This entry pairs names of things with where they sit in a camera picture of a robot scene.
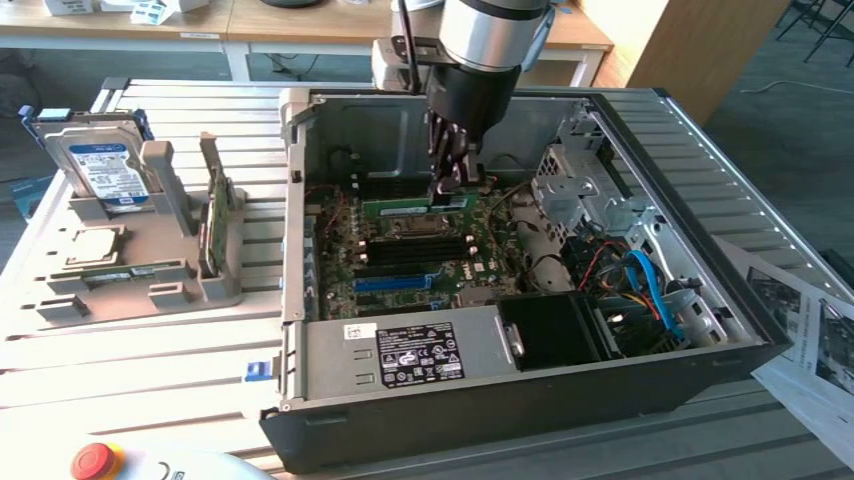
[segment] power supply label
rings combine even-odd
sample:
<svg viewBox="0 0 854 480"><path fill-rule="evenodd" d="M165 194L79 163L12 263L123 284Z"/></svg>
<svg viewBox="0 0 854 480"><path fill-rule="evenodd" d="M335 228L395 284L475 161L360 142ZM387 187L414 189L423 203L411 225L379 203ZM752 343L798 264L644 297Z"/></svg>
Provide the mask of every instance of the power supply label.
<svg viewBox="0 0 854 480"><path fill-rule="evenodd" d="M376 349L388 388L466 378L451 323L376 330Z"/></svg>

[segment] chair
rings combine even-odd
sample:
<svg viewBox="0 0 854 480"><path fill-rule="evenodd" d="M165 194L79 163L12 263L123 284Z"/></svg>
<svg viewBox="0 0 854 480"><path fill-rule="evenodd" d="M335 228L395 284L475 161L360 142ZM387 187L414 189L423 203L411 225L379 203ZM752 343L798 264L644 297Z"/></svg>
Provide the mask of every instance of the chair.
<svg viewBox="0 0 854 480"><path fill-rule="evenodd" d="M841 6L842 6L842 11L839 12L839 14L837 15L837 17L833 19L833 22L830 24L830 27L827 27L827 29L820 32L822 36L819 37L818 41L815 42L815 45L812 46L812 50L810 50L810 53L807 54L806 58L803 59L803 62L808 62L810 58L812 57L812 54L818 51L818 49L820 48L820 46L825 44L825 41L829 38L834 38L834 39L842 39L842 40L851 40L850 37L842 37L842 36L833 36L833 31L835 30L835 28L839 26L839 23L842 22L842 19L845 18L845 16L849 14L849 12L851 11L851 8L854 8L854 0L833 0L834 2L837 2ZM783 38L783 35L786 35L786 33L788 32L788 30L791 30L791 27L795 26L795 24L799 21L806 21L804 17L808 13L812 13L810 21L807 23L807 27L815 31L819 31L814 28L814 24L815 24L815 20L818 19L818 15L819 12L822 10L822 8L825 7L825 3L827 2L827 0L811 0L808 5L804 5L799 2L796 2L795 0L792 0L792 2L788 4L788 8L786 9L786 11L788 11L795 5L799 5L799 9L800 9L800 13L798 14L798 17L792 20L792 22L788 24L788 26L783 29L783 31L779 33L779 35L776 36L776 40L779 40L780 38ZM780 17L779 21L776 22L778 26L779 23L782 22L783 18ZM846 64L846 67L851 66L851 62L854 61L854 56L851 56L851 58L849 59L849 63Z"/></svg>

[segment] hard drive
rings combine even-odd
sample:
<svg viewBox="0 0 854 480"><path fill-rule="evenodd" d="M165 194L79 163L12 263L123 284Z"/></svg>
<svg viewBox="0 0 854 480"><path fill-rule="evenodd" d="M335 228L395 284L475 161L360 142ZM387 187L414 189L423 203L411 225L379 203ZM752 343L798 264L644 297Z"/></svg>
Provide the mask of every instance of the hard drive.
<svg viewBox="0 0 854 480"><path fill-rule="evenodd" d="M65 172L77 198L97 198L109 213L151 207L149 194L163 191L140 161L151 139L144 114L71 113L45 110L32 122L37 140Z"/></svg>

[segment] motherboard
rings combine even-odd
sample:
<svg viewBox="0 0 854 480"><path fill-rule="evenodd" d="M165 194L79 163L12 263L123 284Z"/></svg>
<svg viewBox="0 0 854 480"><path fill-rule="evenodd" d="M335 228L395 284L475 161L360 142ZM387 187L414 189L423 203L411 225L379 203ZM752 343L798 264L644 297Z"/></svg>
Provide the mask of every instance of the motherboard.
<svg viewBox="0 0 854 480"><path fill-rule="evenodd" d="M475 307L519 293L507 261L522 255L518 240L502 237L496 248L490 232L490 222L503 221L492 214L506 189L482 187L431 207L424 196L383 198L399 188L373 185L367 193L381 193L368 197L333 187L307 201L317 216L321 320Z"/></svg>

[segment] aluminum slotted table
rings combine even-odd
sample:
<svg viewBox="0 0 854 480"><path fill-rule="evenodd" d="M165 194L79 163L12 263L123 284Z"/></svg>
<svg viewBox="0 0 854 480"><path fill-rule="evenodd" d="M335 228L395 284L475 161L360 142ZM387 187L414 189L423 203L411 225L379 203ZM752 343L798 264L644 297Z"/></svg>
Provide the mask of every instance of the aluminum slotted table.
<svg viewBox="0 0 854 480"><path fill-rule="evenodd" d="M269 359L281 342L288 164L277 96L285 86L296 85L133 80L123 89L100 92L92 111L145 109L155 136L175 146L173 166L188 190L207 188L199 132L217 135L227 173L249 199L241 248L245 297L225 309L53 329L44 329L35 313L13 309L16 315L7 315L0 327L12 335L0 344L0 431L53 424L109 434L117 443L164 439L229 452L277 478L291 478L256 421L241 414L244 400L272 390L268 382L241 383L247 362ZM600 92L710 233L851 301L830 267L675 102L648 89ZM51 232L76 222L63 206L69 194L57 175L3 273L4 294L45 255ZM380 473L424 479L851 475L754 380L710 388L666 415L309 478Z"/></svg>

